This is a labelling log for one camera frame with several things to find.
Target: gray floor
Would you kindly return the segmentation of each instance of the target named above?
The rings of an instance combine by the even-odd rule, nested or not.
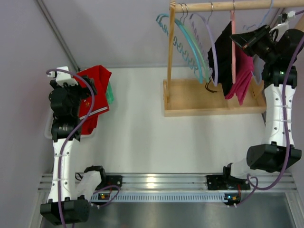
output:
[[[54,226],[44,221],[42,227]],[[114,203],[91,209],[89,221],[75,228],[295,228],[295,224],[284,194],[257,193],[237,209],[206,203]]]

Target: magenta garment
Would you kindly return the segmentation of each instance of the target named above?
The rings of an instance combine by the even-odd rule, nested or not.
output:
[[[237,95],[240,105],[243,104],[246,93],[249,89],[250,81],[254,70],[252,57],[247,56],[240,48],[236,47],[236,83],[232,85],[230,92],[225,96],[226,99],[231,99],[234,94]]]

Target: wooden frame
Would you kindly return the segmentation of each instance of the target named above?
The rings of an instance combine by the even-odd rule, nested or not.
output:
[[[271,0],[249,0],[214,2],[213,11],[268,9]],[[304,0],[274,0],[273,8],[302,7]],[[187,4],[188,12],[211,11],[211,3]],[[221,86],[212,87],[218,93],[210,93],[196,79],[171,79],[175,13],[182,13],[181,5],[170,1],[169,55],[167,80],[163,82],[165,116],[219,115],[263,113],[266,103],[262,94],[264,83],[257,85],[251,80],[249,92],[244,104],[239,105],[236,97],[226,100]],[[297,23],[296,29],[304,31],[304,15]]]

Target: pink hanger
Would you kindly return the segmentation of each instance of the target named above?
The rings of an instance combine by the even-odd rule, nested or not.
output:
[[[236,17],[235,17],[235,0],[233,0],[233,11],[230,11],[231,17],[231,27],[232,31],[231,34],[236,33]],[[232,83],[235,84],[236,82],[236,44],[232,42]]]

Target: white basket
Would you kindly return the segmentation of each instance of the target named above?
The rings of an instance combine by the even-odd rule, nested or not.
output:
[[[52,124],[53,124],[53,111],[52,109],[49,110],[48,112],[48,118],[47,118],[47,124],[46,124],[46,127],[44,129],[44,136],[47,138],[47,139],[52,139]],[[90,138],[92,137],[94,134],[95,134],[95,130],[96,128],[92,131],[91,134],[84,134],[84,135],[81,135],[81,138]]]

